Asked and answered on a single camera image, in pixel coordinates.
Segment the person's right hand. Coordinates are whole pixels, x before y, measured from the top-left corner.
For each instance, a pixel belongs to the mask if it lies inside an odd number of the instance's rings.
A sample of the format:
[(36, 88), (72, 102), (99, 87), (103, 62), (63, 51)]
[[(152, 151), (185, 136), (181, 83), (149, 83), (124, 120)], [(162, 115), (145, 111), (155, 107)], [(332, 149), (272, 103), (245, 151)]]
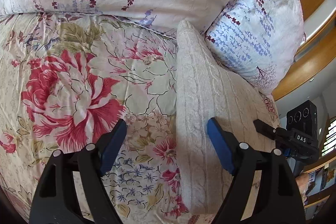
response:
[(307, 192), (308, 187), (309, 187), (309, 174), (308, 173), (302, 173), (298, 177), (295, 178), (295, 181), (296, 181), (297, 186), (299, 188), (302, 203), (305, 203), (305, 201), (307, 199), (306, 192)]

